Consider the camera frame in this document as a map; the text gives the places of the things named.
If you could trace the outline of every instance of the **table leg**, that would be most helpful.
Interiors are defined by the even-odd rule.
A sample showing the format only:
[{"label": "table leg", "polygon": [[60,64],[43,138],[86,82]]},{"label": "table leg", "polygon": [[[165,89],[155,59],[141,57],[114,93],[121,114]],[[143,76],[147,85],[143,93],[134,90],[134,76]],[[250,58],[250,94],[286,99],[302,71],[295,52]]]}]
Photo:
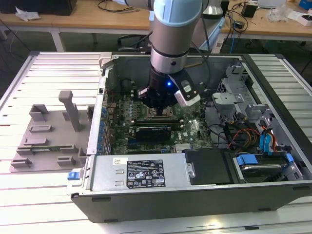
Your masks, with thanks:
[{"label": "table leg", "polygon": [[92,40],[93,40],[93,44],[97,44],[98,43],[98,38],[97,38],[97,34],[96,33],[92,33]]},{"label": "table leg", "polygon": [[213,49],[211,51],[211,53],[213,54],[219,54],[220,51],[221,51],[221,48],[222,48],[222,44],[223,44],[223,41],[224,39],[226,38],[226,34],[223,34],[223,33],[220,33],[214,46],[213,46]]},{"label": "table leg", "polygon": [[0,30],[0,39],[1,40],[7,40],[8,39],[4,30]]},{"label": "table leg", "polygon": [[59,36],[59,32],[58,31],[52,31],[51,32],[55,47],[57,49],[58,52],[64,52],[66,51],[64,42],[62,41],[62,39]]}]

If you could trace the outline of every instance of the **computer case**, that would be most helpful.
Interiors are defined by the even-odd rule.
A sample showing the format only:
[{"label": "computer case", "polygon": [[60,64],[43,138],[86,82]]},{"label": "computer case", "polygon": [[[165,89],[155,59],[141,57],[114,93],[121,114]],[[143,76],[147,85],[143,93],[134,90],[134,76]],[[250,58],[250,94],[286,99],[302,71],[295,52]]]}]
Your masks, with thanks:
[{"label": "computer case", "polygon": [[15,13],[15,7],[28,12],[69,16],[77,0],[0,0],[1,13]]}]

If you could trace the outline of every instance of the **floor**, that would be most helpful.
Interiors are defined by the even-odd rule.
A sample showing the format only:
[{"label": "floor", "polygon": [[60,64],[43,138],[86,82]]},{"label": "floor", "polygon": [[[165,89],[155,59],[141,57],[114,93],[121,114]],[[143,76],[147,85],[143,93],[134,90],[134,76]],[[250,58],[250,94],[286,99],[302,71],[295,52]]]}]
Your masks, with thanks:
[{"label": "floor", "polygon": [[[8,39],[0,42],[0,97],[19,71],[23,61],[28,56],[28,50],[12,33]],[[52,37],[45,32],[17,32],[17,36],[33,51],[56,51]],[[97,44],[93,44],[91,34],[63,33],[61,34],[67,51],[117,51],[117,39],[121,35],[97,35]],[[136,39],[124,40],[124,46],[129,46]],[[228,40],[222,48],[222,53],[229,53],[232,40]],[[312,43],[302,46],[296,41],[262,41],[249,39],[235,40],[233,53],[246,54],[283,54],[292,66],[301,72],[312,58]],[[312,83],[312,63],[303,73],[303,77]]]}]

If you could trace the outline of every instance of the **power supply label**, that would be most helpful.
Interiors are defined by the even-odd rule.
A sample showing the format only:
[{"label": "power supply label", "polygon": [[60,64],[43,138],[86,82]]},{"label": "power supply label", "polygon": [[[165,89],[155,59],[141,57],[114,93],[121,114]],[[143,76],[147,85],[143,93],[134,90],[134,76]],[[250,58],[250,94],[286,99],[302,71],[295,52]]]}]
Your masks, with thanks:
[{"label": "power supply label", "polygon": [[127,187],[166,187],[162,160],[127,161]]}]

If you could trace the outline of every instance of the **screw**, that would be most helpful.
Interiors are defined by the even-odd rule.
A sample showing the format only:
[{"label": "screw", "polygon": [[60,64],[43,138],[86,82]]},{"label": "screw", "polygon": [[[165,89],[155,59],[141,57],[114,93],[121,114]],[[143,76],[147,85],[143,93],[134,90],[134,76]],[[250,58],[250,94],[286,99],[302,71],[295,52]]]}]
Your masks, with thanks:
[{"label": "screw", "polygon": [[195,177],[195,173],[192,172],[192,171],[189,171],[189,177],[190,177],[190,178],[194,178],[194,177]]}]

